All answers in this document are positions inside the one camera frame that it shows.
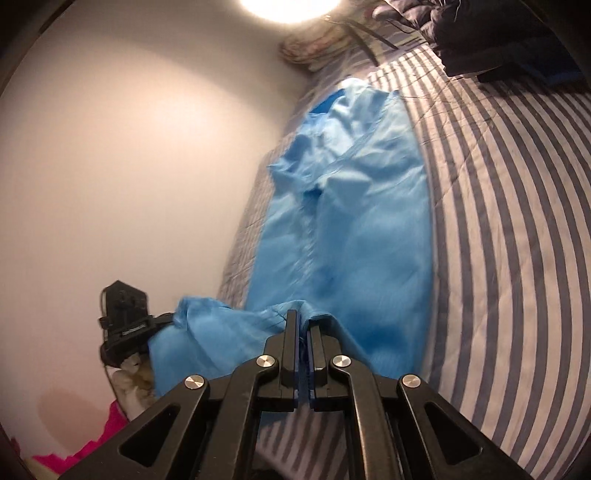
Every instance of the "dark clothing pile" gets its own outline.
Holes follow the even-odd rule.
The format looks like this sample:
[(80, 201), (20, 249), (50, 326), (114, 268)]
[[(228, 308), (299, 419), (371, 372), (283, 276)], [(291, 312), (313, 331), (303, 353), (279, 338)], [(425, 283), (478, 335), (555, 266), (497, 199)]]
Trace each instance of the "dark clothing pile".
[(551, 64), (569, 54), (519, 0), (386, 0), (419, 30), (448, 76), (508, 63)]

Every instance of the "ceiling light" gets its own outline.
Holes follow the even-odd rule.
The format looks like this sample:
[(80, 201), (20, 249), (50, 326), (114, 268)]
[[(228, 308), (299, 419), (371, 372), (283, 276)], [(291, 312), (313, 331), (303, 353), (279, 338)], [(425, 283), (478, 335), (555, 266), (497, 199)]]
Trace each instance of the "ceiling light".
[(241, 0), (257, 17), (280, 23), (298, 23), (327, 14), (340, 0)]

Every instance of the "blue cloth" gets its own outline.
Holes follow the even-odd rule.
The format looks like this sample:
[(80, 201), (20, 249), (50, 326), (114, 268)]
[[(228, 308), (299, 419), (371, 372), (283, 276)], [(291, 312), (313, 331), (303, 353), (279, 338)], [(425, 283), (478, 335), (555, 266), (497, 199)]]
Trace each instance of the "blue cloth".
[(262, 352), (289, 308), (330, 313), (346, 351), (376, 373), (419, 370), (433, 283), (423, 159), (404, 103), (350, 79), (310, 112), (270, 167), (275, 193), (245, 311), (184, 299), (150, 342), (157, 392), (215, 378)]

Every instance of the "black bracket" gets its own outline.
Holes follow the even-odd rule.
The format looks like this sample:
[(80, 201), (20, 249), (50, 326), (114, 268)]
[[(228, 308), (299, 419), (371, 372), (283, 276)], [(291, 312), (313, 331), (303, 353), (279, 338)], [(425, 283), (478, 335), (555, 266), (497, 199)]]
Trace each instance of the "black bracket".
[(299, 323), (290, 310), (231, 375), (188, 377), (61, 480), (248, 479), (261, 412), (297, 405), (300, 357), (310, 405), (343, 412), (350, 479), (531, 480), (420, 377), (380, 377), (344, 355), (332, 317), (310, 321), (300, 355)]

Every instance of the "striped bedsheet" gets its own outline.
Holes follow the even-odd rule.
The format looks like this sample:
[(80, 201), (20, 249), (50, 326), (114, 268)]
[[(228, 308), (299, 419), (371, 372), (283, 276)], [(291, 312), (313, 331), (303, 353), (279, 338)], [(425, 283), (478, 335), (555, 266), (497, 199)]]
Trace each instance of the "striped bedsheet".
[[(436, 305), (422, 376), (534, 478), (591, 429), (591, 95), (525, 77), (449, 79), (425, 45), (371, 72), (399, 90), (430, 173)], [(241, 307), (272, 184), (261, 165), (219, 298)], [(348, 478), (343, 419), (301, 406), (261, 429), (286, 478)]]

